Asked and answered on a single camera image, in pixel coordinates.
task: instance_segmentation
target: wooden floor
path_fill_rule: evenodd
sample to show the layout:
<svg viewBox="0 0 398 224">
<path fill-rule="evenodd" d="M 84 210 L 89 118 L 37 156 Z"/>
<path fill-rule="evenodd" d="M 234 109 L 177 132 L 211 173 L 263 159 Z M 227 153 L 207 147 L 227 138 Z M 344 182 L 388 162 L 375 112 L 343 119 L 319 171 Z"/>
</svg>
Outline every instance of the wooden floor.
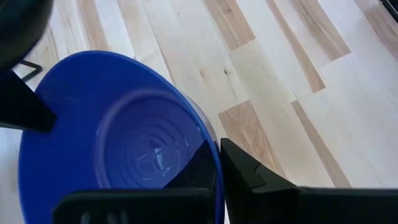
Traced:
<svg viewBox="0 0 398 224">
<path fill-rule="evenodd" d="M 398 25 L 377 0 L 55 1 L 28 57 L 46 71 L 82 50 L 118 52 L 297 185 L 398 187 Z M 0 223 L 22 222 L 20 135 L 0 129 Z"/>
</svg>

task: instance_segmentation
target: hardwood floor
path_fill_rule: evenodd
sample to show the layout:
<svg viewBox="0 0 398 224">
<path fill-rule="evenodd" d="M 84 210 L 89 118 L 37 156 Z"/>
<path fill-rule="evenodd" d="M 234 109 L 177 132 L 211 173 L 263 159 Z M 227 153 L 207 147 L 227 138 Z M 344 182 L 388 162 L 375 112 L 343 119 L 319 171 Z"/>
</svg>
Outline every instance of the hardwood floor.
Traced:
<svg viewBox="0 0 398 224">
<path fill-rule="evenodd" d="M 297 185 L 398 187 L 398 25 L 377 0 L 55 0 L 29 86 L 82 50 L 153 68 Z M 23 222 L 20 136 L 0 129 L 1 223 Z"/>
</svg>

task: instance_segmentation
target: blue plastic bucket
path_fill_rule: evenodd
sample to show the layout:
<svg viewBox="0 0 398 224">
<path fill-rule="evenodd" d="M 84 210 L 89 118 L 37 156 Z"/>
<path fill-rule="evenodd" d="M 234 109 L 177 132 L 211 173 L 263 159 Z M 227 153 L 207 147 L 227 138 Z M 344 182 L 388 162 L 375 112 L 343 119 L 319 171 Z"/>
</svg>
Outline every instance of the blue plastic bucket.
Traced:
<svg viewBox="0 0 398 224">
<path fill-rule="evenodd" d="M 155 71 L 123 55 L 81 52 L 56 64 L 35 92 L 58 119 L 49 134 L 22 135 L 27 223 L 51 223 L 56 204 L 76 190 L 161 189 L 204 140 L 217 168 L 216 223 L 224 222 L 214 132 L 197 105 Z"/>
</svg>

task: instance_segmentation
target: blue bucket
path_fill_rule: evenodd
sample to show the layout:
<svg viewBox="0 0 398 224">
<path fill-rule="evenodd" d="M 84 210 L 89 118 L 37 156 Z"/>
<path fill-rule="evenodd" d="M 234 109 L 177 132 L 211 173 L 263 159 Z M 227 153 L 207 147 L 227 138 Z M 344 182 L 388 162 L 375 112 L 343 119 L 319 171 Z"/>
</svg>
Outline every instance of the blue bucket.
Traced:
<svg viewBox="0 0 398 224">
<path fill-rule="evenodd" d="M 216 223 L 224 222 L 221 163 L 199 107 L 123 55 L 89 51 L 54 66 L 36 89 L 55 112 L 51 133 L 24 131 L 19 192 L 27 223 L 52 222 L 64 196 L 86 189 L 162 189 L 204 140 L 217 168 Z"/>
</svg>

